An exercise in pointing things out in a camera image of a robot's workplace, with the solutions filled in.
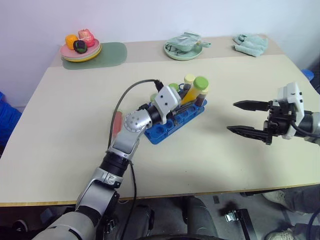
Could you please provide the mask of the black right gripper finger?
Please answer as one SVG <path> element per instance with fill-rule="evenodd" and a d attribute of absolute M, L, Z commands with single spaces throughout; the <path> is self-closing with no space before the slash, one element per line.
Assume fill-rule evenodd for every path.
<path fill-rule="evenodd" d="M 257 130 L 254 127 L 243 125 L 227 126 L 226 128 L 232 133 L 245 138 L 259 140 L 267 145 L 270 145 L 272 143 L 272 135 L 264 130 Z"/>
<path fill-rule="evenodd" d="M 256 100 L 242 100 L 233 103 L 233 106 L 246 111 L 263 111 L 267 112 L 272 105 L 272 101 L 256 101 Z"/>

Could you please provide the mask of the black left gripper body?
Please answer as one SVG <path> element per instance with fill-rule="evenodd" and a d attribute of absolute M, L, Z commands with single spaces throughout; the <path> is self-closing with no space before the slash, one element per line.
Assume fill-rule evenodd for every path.
<path fill-rule="evenodd" d="M 178 121 L 176 120 L 176 115 L 179 115 L 181 114 L 182 112 L 185 111 L 185 105 L 181 105 L 181 106 L 178 106 L 176 107 L 175 109 L 173 109 L 172 111 L 170 111 L 167 115 L 166 115 L 166 118 L 168 120 L 172 120 L 172 122 L 174 124 L 177 124 Z"/>

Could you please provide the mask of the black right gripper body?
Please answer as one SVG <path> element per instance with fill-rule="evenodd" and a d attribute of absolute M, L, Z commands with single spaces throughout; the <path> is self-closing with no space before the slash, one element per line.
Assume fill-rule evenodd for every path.
<path fill-rule="evenodd" d="M 268 102 L 268 117 L 263 124 L 266 132 L 264 142 L 271 145 L 273 137 L 284 136 L 290 129 L 291 121 L 296 120 L 296 107 L 293 103 Z"/>

